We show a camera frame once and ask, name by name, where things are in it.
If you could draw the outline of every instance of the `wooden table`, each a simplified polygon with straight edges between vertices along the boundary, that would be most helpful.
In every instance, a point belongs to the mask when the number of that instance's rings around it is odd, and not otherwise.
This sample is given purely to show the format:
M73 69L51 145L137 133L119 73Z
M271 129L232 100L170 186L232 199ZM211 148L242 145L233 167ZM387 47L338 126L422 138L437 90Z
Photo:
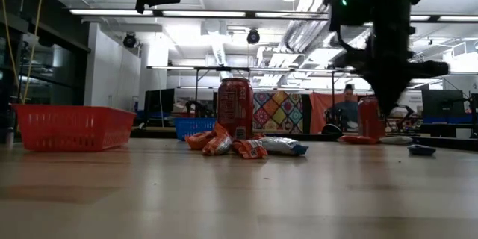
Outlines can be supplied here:
M478 238L478 156L304 143L203 157L176 140L100 153L0 149L2 238Z

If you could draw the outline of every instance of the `computer monitor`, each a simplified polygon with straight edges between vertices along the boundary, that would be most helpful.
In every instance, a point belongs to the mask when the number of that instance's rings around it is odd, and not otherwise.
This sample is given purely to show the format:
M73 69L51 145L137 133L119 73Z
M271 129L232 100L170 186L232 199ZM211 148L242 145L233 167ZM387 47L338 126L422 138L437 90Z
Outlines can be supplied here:
M148 90L144 101L145 113L171 113L174 105L174 89Z
M461 90L422 90L424 123L469 122Z

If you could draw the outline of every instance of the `colorful quilt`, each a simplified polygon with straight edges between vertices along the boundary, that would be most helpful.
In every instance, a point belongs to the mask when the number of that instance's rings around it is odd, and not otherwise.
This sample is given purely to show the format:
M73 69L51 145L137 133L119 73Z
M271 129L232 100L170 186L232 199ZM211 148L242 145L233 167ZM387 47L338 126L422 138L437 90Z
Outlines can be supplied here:
M303 133L302 97L296 93L254 93L254 129Z

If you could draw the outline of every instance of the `white wall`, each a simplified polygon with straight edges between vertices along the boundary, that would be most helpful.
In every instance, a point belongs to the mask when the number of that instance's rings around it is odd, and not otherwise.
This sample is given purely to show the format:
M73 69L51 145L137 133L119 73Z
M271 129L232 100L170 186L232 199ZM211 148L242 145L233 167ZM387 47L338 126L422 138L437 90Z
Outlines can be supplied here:
M167 49L158 52L152 48L155 44L144 44L141 48L141 64L140 64L140 85L138 109L144 109L144 101L147 90L163 90L167 88L167 71L164 69L147 69L148 65L167 65Z
M138 96L140 59L103 33L98 24L90 25L84 104L132 109Z

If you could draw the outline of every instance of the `fluorescent light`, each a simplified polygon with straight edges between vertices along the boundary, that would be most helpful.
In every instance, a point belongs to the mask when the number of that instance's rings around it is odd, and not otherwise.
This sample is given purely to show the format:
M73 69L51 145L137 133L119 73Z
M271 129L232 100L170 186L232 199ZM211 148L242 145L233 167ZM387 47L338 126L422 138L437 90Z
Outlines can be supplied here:
M333 69L297 69L296 72L340 72L339 70Z
M430 19L430 16L410 16L411 21L425 22Z
M96 10L96 9L72 9L69 12L73 15L83 16L151 16L151 10L145 10L143 14L139 14L136 10Z
M422 86L425 86L425 85L428 85L428 84L433 84L433 83L436 83L436 82L440 82L441 79L435 79L435 80L432 80L432 81L428 81L428 82L425 82L425 83L421 83L421 84L418 84L418 85L414 85L414 86L410 86L410 87L407 87L407 89L415 89L415 88L418 88L418 87L422 87Z
M438 20L451 22L478 22L478 16L441 16Z
M168 69L168 70L192 70L190 66L148 66L150 69Z
M268 72L293 72L295 69L288 68L251 68L251 71L268 71Z
M189 10L168 10L163 11L163 16L190 16L190 17L237 17L243 18L245 12L237 11L189 11Z
M197 87L198 90L213 90L218 89L219 87ZM196 87L194 86L178 86L177 89L190 89L195 90Z
M286 18L286 19L325 19L318 13L300 13L300 12L257 12L256 18Z

